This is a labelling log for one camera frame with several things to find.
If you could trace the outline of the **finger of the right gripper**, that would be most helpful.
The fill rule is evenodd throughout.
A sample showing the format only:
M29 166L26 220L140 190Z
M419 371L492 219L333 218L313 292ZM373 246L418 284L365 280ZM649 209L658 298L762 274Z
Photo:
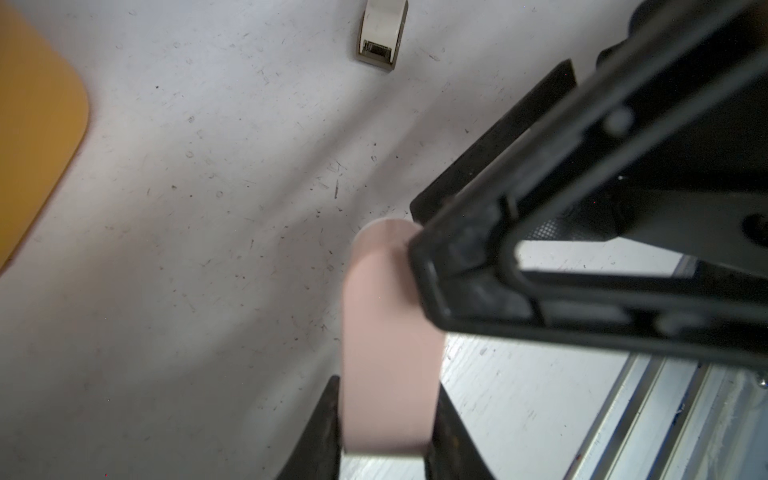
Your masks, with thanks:
M411 215L425 225L569 92L578 89L572 62L555 66L531 91L460 155L410 203Z
M442 330L767 365L767 5L645 1L627 38L408 248ZM689 257L653 278L534 272L524 241Z

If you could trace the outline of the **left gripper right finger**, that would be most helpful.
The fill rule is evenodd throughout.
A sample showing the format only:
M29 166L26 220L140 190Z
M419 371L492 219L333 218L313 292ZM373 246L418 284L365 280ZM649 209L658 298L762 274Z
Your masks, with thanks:
M429 480L494 479L443 385L424 470Z

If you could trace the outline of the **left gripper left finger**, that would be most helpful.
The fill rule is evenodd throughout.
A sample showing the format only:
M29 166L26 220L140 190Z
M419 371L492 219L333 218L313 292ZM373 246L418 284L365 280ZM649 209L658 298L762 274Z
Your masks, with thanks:
M341 466L340 377L331 376L278 480L337 480Z

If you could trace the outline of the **white pink stapler body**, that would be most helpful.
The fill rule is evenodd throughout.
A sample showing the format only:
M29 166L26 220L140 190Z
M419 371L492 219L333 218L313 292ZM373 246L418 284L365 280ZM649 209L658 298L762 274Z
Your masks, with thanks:
M431 441L445 334L425 316L408 261L421 230L367 224L352 243L341 291L342 446L350 454L421 456Z

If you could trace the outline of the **metal stapler base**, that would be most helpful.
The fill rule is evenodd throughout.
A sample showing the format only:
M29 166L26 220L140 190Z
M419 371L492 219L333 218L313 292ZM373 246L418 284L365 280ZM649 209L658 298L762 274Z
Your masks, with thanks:
M370 65L395 69L408 13L407 0L368 0L361 19L356 56Z

